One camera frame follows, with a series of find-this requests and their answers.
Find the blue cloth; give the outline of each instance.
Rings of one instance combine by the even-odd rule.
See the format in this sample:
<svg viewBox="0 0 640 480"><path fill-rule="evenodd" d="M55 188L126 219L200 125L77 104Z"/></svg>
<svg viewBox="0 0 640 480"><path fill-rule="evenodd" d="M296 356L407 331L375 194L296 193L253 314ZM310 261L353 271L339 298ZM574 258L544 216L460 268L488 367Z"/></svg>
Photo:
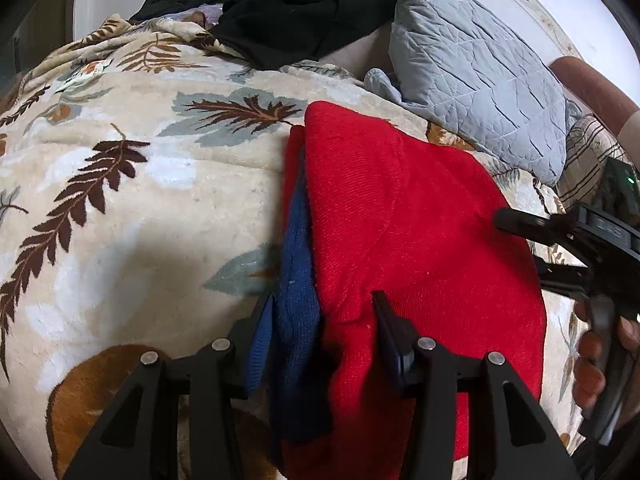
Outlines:
<svg viewBox="0 0 640 480"><path fill-rule="evenodd" d="M281 440L301 444L332 428L327 387L333 366L319 347L320 304L314 285L304 162L290 200L281 265L269 387L276 448Z"/></svg>

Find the striped pillow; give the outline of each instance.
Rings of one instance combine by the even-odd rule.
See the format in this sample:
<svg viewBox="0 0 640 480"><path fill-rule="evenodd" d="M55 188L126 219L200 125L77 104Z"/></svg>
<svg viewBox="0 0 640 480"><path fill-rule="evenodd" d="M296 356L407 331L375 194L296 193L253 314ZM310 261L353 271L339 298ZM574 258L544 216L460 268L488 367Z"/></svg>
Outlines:
<svg viewBox="0 0 640 480"><path fill-rule="evenodd" d="M556 184L564 208L578 200L591 203L608 156L633 165L616 137L596 117L585 115L566 136L566 162Z"/></svg>

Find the black handle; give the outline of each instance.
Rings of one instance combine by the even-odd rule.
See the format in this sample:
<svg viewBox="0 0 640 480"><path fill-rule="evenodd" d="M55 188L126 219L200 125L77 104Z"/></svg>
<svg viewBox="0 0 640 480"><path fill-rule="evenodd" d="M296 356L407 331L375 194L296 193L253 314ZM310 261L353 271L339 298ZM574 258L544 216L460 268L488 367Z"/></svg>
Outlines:
<svg viewBox="0 0 640 480"><path fill-rule="evenodd" d="M587 311L591 330L602 339L602 354L594 366L604 373L607 383L594 407L582 410L584 420L578 431L607 446L620 418L635 361L618 339L618 314L613 300L603 294L589 298Z"/></svg>

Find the floral blanket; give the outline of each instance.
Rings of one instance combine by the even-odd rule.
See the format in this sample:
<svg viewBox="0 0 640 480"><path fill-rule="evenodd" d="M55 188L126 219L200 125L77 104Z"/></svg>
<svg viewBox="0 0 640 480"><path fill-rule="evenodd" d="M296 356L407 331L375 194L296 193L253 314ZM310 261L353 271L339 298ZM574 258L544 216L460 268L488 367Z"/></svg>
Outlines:
<svg viewBox="0 0 640 480"><path fill-rule="evenodd" d="M196 23L114 15L52 53L0 117L0 418L42 480L62 478L121 382L246 316L278 270L282 154L309 102L469 151L515 208L562 211L529 173L314 62L258 72ZM553 262L562 248L531 245ZM545 293L541 404L570 450L583 326ZM246 477L276 478L260 402L237 412ZM181 474L188 460L180 452ZM455 478L464 475L464 461Z"/></svg>

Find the red cloth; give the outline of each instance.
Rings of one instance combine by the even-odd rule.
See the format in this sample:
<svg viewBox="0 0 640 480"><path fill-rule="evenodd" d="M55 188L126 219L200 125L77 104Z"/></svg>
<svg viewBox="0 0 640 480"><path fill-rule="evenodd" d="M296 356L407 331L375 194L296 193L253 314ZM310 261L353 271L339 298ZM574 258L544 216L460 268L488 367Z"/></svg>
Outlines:
<svg viewBox="0 0 640 480"><path fill-rule="evenodd" d="M333 433L283 446L290 480L398 477L414 404L376 358L371 291L421 335L482 357L499 350L536 398L545 308L529 248L497 231L506 202L468 153L409 137L386 121L315 102L305 113L322 344L339 362L329 388ZM466 456L459 399L456 458Z"/></svg>

